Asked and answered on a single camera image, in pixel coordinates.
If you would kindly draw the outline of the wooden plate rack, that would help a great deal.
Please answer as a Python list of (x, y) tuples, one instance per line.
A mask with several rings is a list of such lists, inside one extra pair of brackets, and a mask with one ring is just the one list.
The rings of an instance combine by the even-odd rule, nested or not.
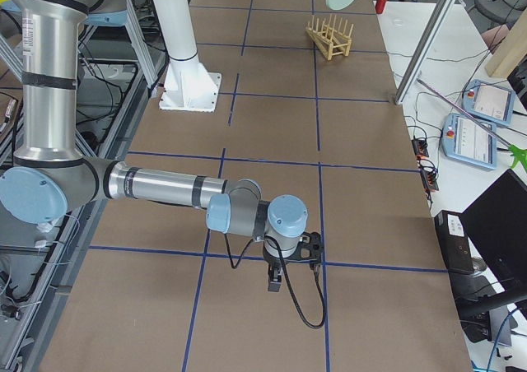
[(305, 27), (306, 34), (328, 61), (337, 56), (349, 56), (353, 30), (353, 23), (336, 14), (327, 18), (312, 15)]

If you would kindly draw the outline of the black box with label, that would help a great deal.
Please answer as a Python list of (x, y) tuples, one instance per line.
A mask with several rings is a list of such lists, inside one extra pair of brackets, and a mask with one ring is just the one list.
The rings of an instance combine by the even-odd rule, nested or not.
[(449, 272), (470, 275), (473, 273), (469, 239), (458, 212), (442, 210), (434, 217), (436, 236), (445, 267)]

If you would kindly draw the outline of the black usb hub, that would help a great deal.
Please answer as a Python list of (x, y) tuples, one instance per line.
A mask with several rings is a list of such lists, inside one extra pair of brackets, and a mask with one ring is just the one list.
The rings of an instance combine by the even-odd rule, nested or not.
[(427, 150), (428, 143), (427, 143), (427, 139), (426, 138), (424, 138), (424, 137), (420, 137), (420, 138), (414, 137), (412, 139), (411, 143), (412, 143), (413, 151), (414, 151), (415, 156), (416, 156), (417, 159), (422, 159), (422, 158), (428, 158), (429, 157), (428, 150)]

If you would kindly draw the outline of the black monitor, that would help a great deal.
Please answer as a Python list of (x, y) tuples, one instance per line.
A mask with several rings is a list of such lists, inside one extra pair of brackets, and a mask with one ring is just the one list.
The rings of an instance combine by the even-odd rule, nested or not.
[(506, 289), (526, 283), (526, 184), (505, 171), (461, 214), (467, 236)]

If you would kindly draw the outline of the near teach pendant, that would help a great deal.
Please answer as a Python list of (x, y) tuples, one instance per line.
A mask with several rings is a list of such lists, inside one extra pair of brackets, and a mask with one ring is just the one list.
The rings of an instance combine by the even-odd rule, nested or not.
[(441, 145), (453, 160), (485, 170), (497, 167), (497, 140), (472, 120), (451, 113), (444, 121)]

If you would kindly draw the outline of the teach pendant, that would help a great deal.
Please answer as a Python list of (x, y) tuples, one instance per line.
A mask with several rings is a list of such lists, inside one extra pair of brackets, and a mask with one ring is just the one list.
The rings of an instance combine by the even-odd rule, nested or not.
[(507, 127), (511, 124), (514, 99), (513, 90), (474, 79), (462, 94), (462, 107), (475, 117)]
[(472, 120), (451, 113), (444, 121), (441, 145), (453, 160), (485, 170), (497, 167), (497, 140)]

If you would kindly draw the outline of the grabber stick tool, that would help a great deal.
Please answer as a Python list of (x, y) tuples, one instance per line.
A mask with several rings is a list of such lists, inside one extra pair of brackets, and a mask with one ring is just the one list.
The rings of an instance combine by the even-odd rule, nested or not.
[(470, 114), (468, 111), (457, 105), (452, 100), (449, 100), (445, 95), (442, 95), (439, 91), (434, 89), (432, 86), (428, 85), (424, 80), (421, 78), (417, 79), (417, 82), (427, 88), (433, 95), (440, 98), (442, 101), (447, 103), (449, 106), (456, 109), (459, 113), (461, 113), (465, 118), (470, 119), (473, 123), (475, 123), (477, 126), (479, 126), (483, 131), (491, 135), (492, 137), (496, 138), (501, 144), (503, 144), (507, 150), (511, 153), (511, 155), (514, 157), (513, 163), (511, 168), (514, 169), (518, 163), (521, 163), (524, 170), (527, 170), (526, 166), (526, 150), (520, 149), (516, 145), (508, 142), (504, 137), (498, 135), (495, 131), (492, 131), (489, 127), (481, 123), (476, 117), (474, 117), (472, 114)]

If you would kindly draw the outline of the far teach pendant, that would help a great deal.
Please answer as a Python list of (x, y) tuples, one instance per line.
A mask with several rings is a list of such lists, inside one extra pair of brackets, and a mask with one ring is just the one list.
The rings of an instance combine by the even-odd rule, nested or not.
[(474, 79), (462, 94), (462, 107), (475, 117), (507, 127), (511, 124), (514, 99), (513, 90)]

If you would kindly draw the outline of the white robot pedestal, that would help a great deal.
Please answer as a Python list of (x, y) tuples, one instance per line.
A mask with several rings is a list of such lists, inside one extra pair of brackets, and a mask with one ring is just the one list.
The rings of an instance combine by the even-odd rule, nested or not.
[(198, 56), (188, 0), (153, 0), (169, 56), (160, 100), (163, 110), (210, 113), (222, 75), (208, 72)]

